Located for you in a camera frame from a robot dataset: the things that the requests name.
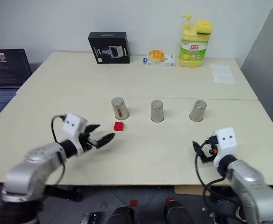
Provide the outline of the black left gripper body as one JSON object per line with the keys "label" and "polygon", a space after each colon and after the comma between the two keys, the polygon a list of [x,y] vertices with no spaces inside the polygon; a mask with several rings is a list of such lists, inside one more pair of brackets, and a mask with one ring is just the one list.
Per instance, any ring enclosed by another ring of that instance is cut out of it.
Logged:
{"label": "black left gripper body", "polygon": [[79,142],[80,142],[84,152],[89,151],[93,147],[97,148],[97,146],[98,146],[97,141],[91,139],[89,133],[80,134],[79,135]]}

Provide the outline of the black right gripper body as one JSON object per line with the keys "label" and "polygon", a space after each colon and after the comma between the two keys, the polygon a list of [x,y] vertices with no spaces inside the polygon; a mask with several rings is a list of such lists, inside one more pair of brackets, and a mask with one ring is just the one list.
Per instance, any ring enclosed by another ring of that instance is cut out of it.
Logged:
{"label": "black right gripper body", "polygon": [[207,140],[204,141],[203,146],[201,147],[201,151],[203,151],[204,146],[208,146],[209,148],[208,156],[206,156],[205,153],[203,153],[203,155],[201,156],[202,163],[209,163],[215,159],[218,154],[217,144],[218,140],[215,135],[209,137]]}

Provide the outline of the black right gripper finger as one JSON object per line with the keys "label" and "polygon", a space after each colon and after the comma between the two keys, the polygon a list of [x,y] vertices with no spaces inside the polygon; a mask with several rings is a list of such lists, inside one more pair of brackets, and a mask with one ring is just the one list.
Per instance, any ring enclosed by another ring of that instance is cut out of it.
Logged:
{"label": "black right gripper finger", "polygon": [[203,155],[202,146],[200,146],[196,141],[192,141],[194,151],[197,155]]}

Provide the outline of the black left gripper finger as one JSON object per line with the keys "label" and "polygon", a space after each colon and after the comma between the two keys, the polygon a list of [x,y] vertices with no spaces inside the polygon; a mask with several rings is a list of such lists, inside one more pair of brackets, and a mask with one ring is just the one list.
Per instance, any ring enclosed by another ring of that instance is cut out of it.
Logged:
{"label": "black left gripper finger", "polygon": [[109,133],[103,136],[100,140],[97,141],[96,148],[101,148],[104,145],[108,144],[115,136],[115,133]]}
{"label": "black left gripper finger", "polygon": [[86,132],[86,133],[91,133],[91,132],[93,132],[96,128],[98,128],[98,127],[100,127],[99,124],[96,124],[96,125],[94,125],[94,124],[88,125],[88,126],[85,128],[85,132]]}

